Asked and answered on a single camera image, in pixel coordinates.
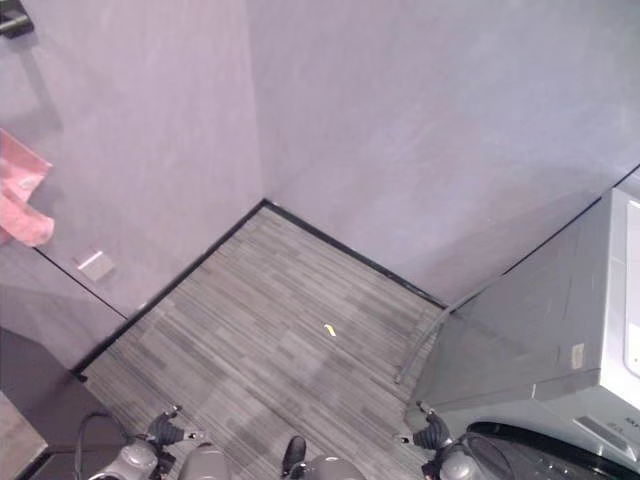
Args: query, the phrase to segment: black clamp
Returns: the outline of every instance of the black clamp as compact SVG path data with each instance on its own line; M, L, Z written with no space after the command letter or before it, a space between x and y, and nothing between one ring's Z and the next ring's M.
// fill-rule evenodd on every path
M15 38L34 29L20 0L0 0L0 35Z

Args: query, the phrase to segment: dark cabinet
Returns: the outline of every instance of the dark cabinet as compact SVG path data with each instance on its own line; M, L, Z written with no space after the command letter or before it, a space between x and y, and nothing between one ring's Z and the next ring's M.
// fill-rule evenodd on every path
M0 328L0 390L48 444L39 469L29 477L72 479L80 422L105 407L40 344ZM104 419L85 436L85 472L113 459L123 440Z

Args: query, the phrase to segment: electrical outlet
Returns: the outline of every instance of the electrical outlet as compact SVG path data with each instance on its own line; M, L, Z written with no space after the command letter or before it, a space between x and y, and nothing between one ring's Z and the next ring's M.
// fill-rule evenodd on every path
M93 282L100 281L115 268L116 264L102 250L97 251L78 265L78 270Z

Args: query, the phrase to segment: pink towel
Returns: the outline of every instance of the pink towel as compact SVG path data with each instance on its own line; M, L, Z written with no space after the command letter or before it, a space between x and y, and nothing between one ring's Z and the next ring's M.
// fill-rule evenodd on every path
M50 163L0 129L0 244L13 237L35 247L53 235L53 219L27 204L50 168Z

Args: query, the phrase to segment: gray carpet floor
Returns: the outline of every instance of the gray carpet floor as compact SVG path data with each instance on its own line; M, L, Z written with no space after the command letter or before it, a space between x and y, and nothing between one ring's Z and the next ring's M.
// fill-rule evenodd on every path
M234 480L278 478L296 433L309 457L415 480L426 457L392 436L406 431L419 372L401 386L393 376L439 312L263 208L85 370L87 386L133 432L182 405L183 425L225 451ZM181 461L191 448L172 451Z

